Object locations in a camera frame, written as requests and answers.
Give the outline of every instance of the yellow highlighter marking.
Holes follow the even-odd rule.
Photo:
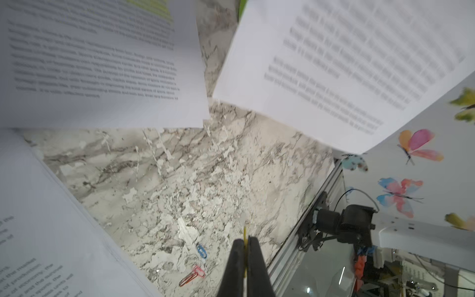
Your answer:
[[[160,16],[167,21],[173,22],[166,0],[127,0],[127,3],[133,4],[143,10]]]
[[[247,236],[246,226],[244,225],[244,278],[247,277]]]

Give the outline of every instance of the red paper clip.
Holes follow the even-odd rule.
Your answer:
[[[193,266],[193,271],[190,274],[188,274],[187,276],[185,276],[185,278],[180,281],[179,286],[182,287],[182,286],[188,284],[195,277],[200,277],[200,278],[205,277],[205,272],[198,265]]]

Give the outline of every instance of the marble countertop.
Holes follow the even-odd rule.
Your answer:
[[[210,96],[238,3],[196,4]],[[331,149],[293,128],[218,102],[209,110],[203,129],[21,131],[166,297],[214,296],[244,224],[268,264],[333,168]],[[206,277],[179,287],[195,264]]]

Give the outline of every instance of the metal frame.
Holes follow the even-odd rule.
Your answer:
[[[271,263],[269,264],[267,271],[269,273],[270,281],[272,284],[272,288],[276,294],[276,296],[280,296],[283,294],[286,285],[292,278],[294,271],[289,271],[289,268],[297,265],[300,262],[301,258],[303,257],[304,253],[298,251],[297,241],[298,235],[297,230],[299,226],[304,221],[305,217],[308,215],[312,207],[317,203],[318,197],[323,191],[327,193],[331,193],[333,190],[336,182],[342,176],[342,165],[341,161],[338,160],[335,163],[335,168],[329,174],[315,197],[313,198],[312,202],[309,204],[308,208],[300,217],[297,224],[287,236],[287,239],[284,241],[283,245],[276,253],[274,258],[272,259]]]

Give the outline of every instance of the paper sheet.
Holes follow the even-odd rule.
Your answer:
[[[0,176],[0,296],[161,297],[8,130],[0,130]]]
[[[362,153],[475,70],[475,3],[250,0],[213,97]]]
[[[0,126],[203,127],[191,0],[0,4]]]

